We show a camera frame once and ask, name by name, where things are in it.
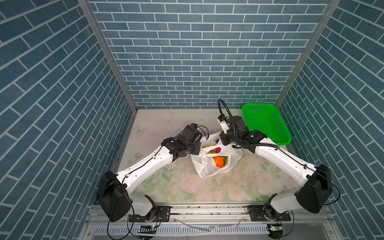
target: brick pattern wallpaper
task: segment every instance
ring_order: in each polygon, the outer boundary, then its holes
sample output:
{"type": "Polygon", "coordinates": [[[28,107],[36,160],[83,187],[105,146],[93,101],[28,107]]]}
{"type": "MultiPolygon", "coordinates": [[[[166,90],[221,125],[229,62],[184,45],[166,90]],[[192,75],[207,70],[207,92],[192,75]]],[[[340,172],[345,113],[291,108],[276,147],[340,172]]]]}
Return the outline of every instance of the brick pattern wallpaper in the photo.
{"type": "Polygon", "coordinates": [[[132,111],[77,0],[0,1],[0,239],[73,239],[132,111]]]}
{"type": "Polygon", "coordinates": [[[138,108],[274,103],[328,0],[91,0],[138,108]]]}
{"type": "Polygon", "coordinates": [[[383,12],[342,0],[280,109],[296,153],[331,167],[342,196],[328,208],[351,240],[384,236],[383,12]]]}

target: metal bracket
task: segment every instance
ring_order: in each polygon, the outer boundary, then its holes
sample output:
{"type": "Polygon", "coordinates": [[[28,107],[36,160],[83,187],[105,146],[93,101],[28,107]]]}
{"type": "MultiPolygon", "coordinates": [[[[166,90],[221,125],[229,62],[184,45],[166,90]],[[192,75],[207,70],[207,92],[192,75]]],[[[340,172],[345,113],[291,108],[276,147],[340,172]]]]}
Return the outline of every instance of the metal bracket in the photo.
{"type": "MultiPolygon", "coordinates": [[[[237,224],[240,219],[240,224],[255,223],[251,221],[247,207],[249,205],[262,206],[264,202],[208,202],[208,203],[157,203],[158,206],[171,206],[170,221],[164,222],[167,224],[178,224],[177,220],[187,224],[237,224]]],[[[310,213],[304,209],[293,211],[299,223],[328,223],[332,219],[326,207],[323,207],[318,214],[310,213]]],[[[129,214],[126,214],[122,219],[127,219],[129,214]]],[[[263,220],[260,223],[276,223],[276,221],[263,220]]],[[[86,225],[106,225],[108,217],[99,205],[93,205],[86,221],[86,225]]],[[[113,225],[121,223],[114,222],[110,224],[110,229],[113,225]]]]}
{"type": "Polygon", "coordinates": [[[95,227],[96,227],[95,225],[84,225],[78,239],[80,239],[80,240],[92,240],[95,227]]]}
{"type": "MultiPolygon", "coordinates": [[[[157,206],[156,212],[160,213],[161,222],[169,222],[170,206],[157,206]]],[[[133,216],[129,216],[129,222],[133,221],[133,216]]],[[[135,215],[135,222],[148,221],[146,216],[135,215]]]]}
{"type": "MultiPolygon", "coordinates": [[[[249,213],[251,217],[251,221],[253,222],[261,222],[261,221],[271,221],[273,219],[268,219],[265,216],[263,205],[250,205],[249,208],[252,208],[252,211],[249,213]]],[[[279,220],[282,222],[289,222],[291,221],[291,216],[289,213],[285,212],[283,214],[277,214],[277,216],[280,218],[279,220]]]]}

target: green vegetable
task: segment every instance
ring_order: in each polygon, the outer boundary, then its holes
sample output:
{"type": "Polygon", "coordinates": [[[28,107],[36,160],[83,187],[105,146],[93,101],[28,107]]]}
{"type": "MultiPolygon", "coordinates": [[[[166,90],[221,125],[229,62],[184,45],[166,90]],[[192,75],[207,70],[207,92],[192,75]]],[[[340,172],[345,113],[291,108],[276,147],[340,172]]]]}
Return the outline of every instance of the green vegetable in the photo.
{"type": "Polygon", "coordinates": [[[224,166],[227,164],[227,162],[228,162],[228,156],[225,156],[224,157],[224,166]]]}

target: aluminum frame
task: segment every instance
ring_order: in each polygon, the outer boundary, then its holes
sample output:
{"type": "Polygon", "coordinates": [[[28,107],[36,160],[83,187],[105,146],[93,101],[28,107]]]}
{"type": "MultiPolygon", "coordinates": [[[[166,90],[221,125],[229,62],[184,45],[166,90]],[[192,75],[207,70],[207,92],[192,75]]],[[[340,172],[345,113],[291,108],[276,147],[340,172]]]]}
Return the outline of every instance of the aluminum frame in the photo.
{"type": "Polygon", "coordinates": [[[103,51],[109,66],[111,67],[113,74],[116,77],[117,82],[119,83],[119,86],[127,99],[129,105],[131,106],[134,113],[137,113],[137,107],[131,97],[131,94],[128,91],[127,84],[125,84],[124,78],[121,75],[120,69],[116,63],[115,58],[113,57],[113,54],[111,52],[111,49],[108,46],[107,40],[104,37],[104,34],[100,28],[100,25],[96,19],[96,15],[92,10],[91,4],[89,3],[89,0],[78,0],[80,4],[80,8],[84,13],[85,18],[88,20],[89,25],[91,26],[91,29],[97,39],[97,42],[99,43],[101,50],[103,51]]]}
{"type": "Polygon", "coordinates": [[[127,130],[125,131],[125,135],[124,135],[124,138],[121,142],[121,145],[120,145],[120,148],[119,148],[119,151],[115,157],[115,160],[113,162],[113,165],[111,167],[111,171],[113,173],[116,173],[118,171],[118,168],[119,168],[119,165],[120,165],[120,162],[121,162],[121,158],[124,154],[124,150],[125,150],[125,147],[127,146],[127,143],[128,143],[128,139],[129,139],[129,136],[132,132],[132,128],[133,128],[133,125],[135,123],[135,120],[136,120],[136,116],[137,116],[137,112],[136,113],[133,113],[131,119],[129,120],[129,125],[127,127],[127,130]]]}
{"type": "Polygon", "coordinates": [[[296,65],[293,67],[287,82],[281,90],[280,95],[277,97],[277,100],[275,102],[275,106],[277,108],[279,108],[280,105],[283,103],[285,96],[288,94],[289,89],[295,82],[297,76],[299,75],[301,69],[303,68],[305,62],[307,61],[309,55],[311,54],[313,48],[315,47],[317,41],[319,40],[321,34],[323,33],[325,27],[327,26],[340,1],[341,0],[330,0],[327,7],[324,9],[323,15],[321,16],[318,24],[316,24],[316,27],[313,30],[313,33],[309,38],[306,46],[304,47],[304,50],[301,53],[299,59],[297,60],[296,65]]]}
{"type": "MultiPolygon", "coordinates": [[[[180,221],[187,224],[250,224],[250,223],[276,223],[276,221],[252,222],[247,212],[248,205],[262,205],[264,202],[207,202],[207,203],[159,203],[158,205],[171,206],[170,221],[162,222],[164,225],[179,225],[180,221]]],[[[313,214],[304,209],[293,211],[295,223],[322,223],[329,240],[342,240],[342,236],[326,207],[319,213],[313,214]]],[[[113,225],[126,225],[128,214],[113,225]]],[[[93,231],[98,225],[106,225],[108,217],[99,205],[93,205],[79,240],[91,240],[93,231]]]]}

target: floral tabletop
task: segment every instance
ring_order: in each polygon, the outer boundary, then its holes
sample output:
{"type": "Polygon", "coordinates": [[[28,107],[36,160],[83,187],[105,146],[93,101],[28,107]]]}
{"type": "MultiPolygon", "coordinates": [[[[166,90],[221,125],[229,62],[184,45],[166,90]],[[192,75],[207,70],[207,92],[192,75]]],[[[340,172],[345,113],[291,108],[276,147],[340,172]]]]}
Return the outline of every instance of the floral tabletop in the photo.
{"type": "MultiPolygon", "coordinates": [[[[232,115],[242,115],[240,109],[232,115]]],[[[139,110],[119,170],[150,154],[166,137],[175,136],[185,125],[207,126],[219,132],[218,111],[212,109],[139,110]]],[[[228,173],[200,178],[190,154],[159,169],[142,182],[135,193],[150,195],[155,202],[266,201],[274,193],[298,188],[297,182],[276,165],[243,149],[243,157],[228,173]]]]}

